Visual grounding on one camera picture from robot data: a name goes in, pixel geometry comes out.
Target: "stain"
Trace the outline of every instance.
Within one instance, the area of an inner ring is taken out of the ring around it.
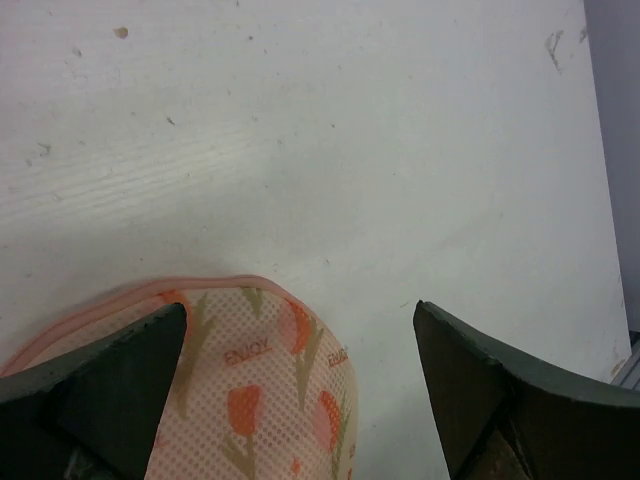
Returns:
[[[622,359],[618,363],[615,364],[615,366],[611,369],[611,377],[615,377],[616,376],[616,374],[620,371],[620,369],[625,364],[625,362],[626,362],[626,360]]]
[[[129,36],[129,29],[127,27],[114,28],[113,33],[116,37],[124,40]]]
[[[42,152],[40,152],[40,156],[48,157],[49,154],[51,153],[51,144],[38,142],[38,146],[42,148]]]
[[[558,59],[556,58],[556,48],[558,48],[558,43],[564,34],[564,30],[558,30],[555,33],[549,35],[549,38],[544,42],[544,46],[547,48],[547,52],[549,53],[549,57],[553,62],[553,65],[556,67],[558,73],[562,73],[562,69],[560,68],[560,64],[558,63]]]
[[[582,27],[582,30],[580,30],[579,43],[584,42],[587,39],[588,36],[589,36],[589,32],[587,31],[587,26],[585,25],[584,27]]]

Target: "floral patterned fabric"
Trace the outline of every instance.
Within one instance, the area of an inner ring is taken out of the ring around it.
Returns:
[[[188,325],[149,480],[352,478],[357,389],[347,352],[301,302],[257,277],[154,282],[63,319],[20,371],[179,302]]]

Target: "pink piping edge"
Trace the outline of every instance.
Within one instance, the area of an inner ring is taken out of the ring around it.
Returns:
[[[134,287],[124,293],[115,294],[96,305],[64,317],[23,345],[0,369],[0,377],[22,371],[35,357],[63,337],[100,320],[108,315],[124,310],[143,300],[170,290],[195,290],[202,288],[260,288],[279,295],[303,307],[316,316],[303,302],[276,283],[256,275],[237,275],[221,278],[164,277]]]

